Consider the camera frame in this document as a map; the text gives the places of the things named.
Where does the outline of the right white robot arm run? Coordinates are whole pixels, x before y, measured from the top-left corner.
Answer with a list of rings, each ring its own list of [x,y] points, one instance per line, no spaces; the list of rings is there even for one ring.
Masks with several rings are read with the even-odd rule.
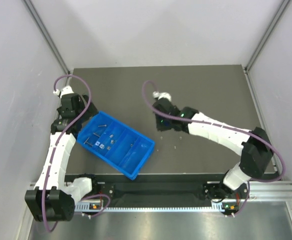
[[[156,114],[158,131],[174,130],[203,137],[240,156],[240,161],[226,172],[219,184],[218,194],[221,198],[229,196],[250,179],[260,179],[264,175],[274,152],[268,146],[270,140],[262,128],[234,130],[233,126],[209,118],[194,108],[178,109],[167,92],[155,91],[152,96],[155,99],[153,108],[168,115],[163,117]]]

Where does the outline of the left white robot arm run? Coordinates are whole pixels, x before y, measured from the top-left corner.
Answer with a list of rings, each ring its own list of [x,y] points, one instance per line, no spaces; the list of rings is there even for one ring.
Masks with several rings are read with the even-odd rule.
[[[93,189],[91,177],[80,176],[65,184],[71,151],[83,123],[98,114],[87,94],[74,93],[68,85],[54,92],[61,100],[58,117],[50,126],[46,160],[34,189],[27,190],[25,202],[37,222],[70,221],[76,204]]]

